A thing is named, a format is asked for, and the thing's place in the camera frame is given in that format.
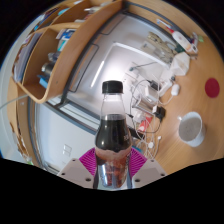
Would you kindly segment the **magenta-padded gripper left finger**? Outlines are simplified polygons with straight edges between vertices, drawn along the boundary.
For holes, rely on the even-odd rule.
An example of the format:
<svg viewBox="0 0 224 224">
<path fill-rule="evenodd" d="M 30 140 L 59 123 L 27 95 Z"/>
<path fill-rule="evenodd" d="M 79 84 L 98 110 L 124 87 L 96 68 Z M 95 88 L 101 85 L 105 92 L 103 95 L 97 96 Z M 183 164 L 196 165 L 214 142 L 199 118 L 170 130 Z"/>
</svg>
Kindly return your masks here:
<svg viewBox="0 0 224 224">
<path fill-rule="evenodd" d="M 83 188 L 97 189 L 99 178 L 95 149 L 88 150 L 79 159 L 72 158 L 58 176 Z"/>
</svg>

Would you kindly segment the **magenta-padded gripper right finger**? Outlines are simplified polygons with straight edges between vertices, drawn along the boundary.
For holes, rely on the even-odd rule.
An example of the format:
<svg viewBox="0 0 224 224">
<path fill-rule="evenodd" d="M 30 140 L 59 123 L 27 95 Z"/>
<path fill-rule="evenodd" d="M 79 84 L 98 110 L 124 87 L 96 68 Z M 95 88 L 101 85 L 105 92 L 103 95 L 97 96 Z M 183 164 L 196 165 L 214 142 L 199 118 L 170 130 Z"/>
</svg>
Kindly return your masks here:
<svg viewBox="0 0 224 224">
<path fill-rule="evenodd" d="M 127 186 L 140 188 L 166 176 L 166 172 L 155 159 L 147 159 L 135 148 L 131 149 Z"/>
</svg>

